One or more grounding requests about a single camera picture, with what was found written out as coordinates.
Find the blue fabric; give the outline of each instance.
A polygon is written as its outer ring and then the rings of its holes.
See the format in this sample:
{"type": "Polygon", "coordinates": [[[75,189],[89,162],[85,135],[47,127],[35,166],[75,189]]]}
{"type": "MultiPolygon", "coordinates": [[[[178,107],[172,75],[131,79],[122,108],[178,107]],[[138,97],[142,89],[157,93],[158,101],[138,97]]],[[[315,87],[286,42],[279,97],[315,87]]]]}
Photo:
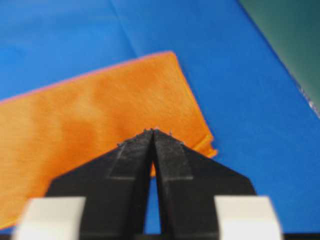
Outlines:
{"type": "MultiPolygon", "coordinates": [[[[178,56],[215,160],[271,197],[285,232],[320,231],[320,120],[235,0],[2,1],[0,99],[163,50],[178,56]]],[[[148,233],[160,231],[155,189],[148,233]]]]}

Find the black jaw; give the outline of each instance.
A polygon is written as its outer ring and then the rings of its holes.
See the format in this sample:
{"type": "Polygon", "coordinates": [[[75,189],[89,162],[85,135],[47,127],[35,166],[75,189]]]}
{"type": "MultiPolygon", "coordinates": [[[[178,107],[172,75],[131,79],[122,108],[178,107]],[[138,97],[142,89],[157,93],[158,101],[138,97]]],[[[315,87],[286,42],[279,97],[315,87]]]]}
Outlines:
{"type": "Polygon", "coordinates": [[[59,176],[46,196],[86,197],[81,239],[148,238],[137,235],[143,233],[152,162],[167,238],[216,240],[214,195],[256,194],[245,176],[159,130],[148,130],[59,176]]]}

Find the white tape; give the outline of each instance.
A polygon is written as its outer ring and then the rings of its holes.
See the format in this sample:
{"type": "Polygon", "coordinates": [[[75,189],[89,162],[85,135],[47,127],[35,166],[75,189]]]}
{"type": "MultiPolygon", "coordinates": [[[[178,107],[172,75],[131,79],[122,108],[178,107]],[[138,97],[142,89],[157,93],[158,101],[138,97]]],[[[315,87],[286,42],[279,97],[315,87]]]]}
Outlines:
{"type": "Polygon", "coordinates": [[[282,230],[267,196],[215,196],[220,240],[281,240],[282,230]]]}
{"type": "Polygon", "coordinates": [[[78,240],[85,197],[33,198],[13,240],[78,240]]]}

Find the orange felt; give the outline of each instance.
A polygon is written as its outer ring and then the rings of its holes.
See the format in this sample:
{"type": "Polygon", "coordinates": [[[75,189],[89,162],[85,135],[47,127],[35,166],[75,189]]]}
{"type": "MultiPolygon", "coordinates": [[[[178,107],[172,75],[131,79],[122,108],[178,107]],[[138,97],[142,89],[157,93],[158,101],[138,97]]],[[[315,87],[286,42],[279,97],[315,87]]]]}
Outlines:
{"type": "Polygon", "coordinates": [[[81,75],[0,104],[0,228],[51,180],[159,128],[206,156],[216,151],[172,52],[81,75]]]}

